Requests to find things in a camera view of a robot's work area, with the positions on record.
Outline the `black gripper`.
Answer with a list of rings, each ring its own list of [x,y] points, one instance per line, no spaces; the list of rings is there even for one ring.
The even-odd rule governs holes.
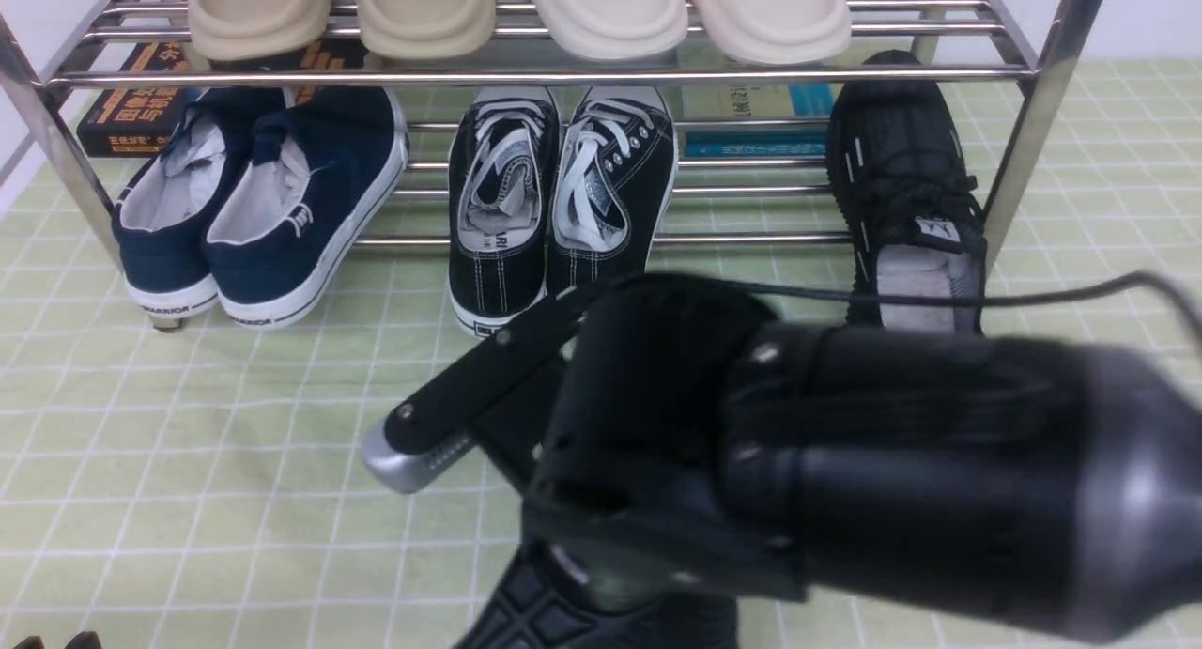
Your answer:
[[[809,593],[783,460],[734,415],[790,391],[807,324],[739,286],[651,275],[546,297],[363,440],[385,487],[424,490],[474,448],[522,495],[492,601],[635,614],[666,597]]]

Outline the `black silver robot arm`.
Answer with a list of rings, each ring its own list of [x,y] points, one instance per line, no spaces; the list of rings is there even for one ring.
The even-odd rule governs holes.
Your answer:
[[[814,584],[1082,643],[1200,602],[1200,407],[1133,350],[785,322],[653,272],[540,300],[363,440],[478,448],[522,538],[460,648],[734,648]]]

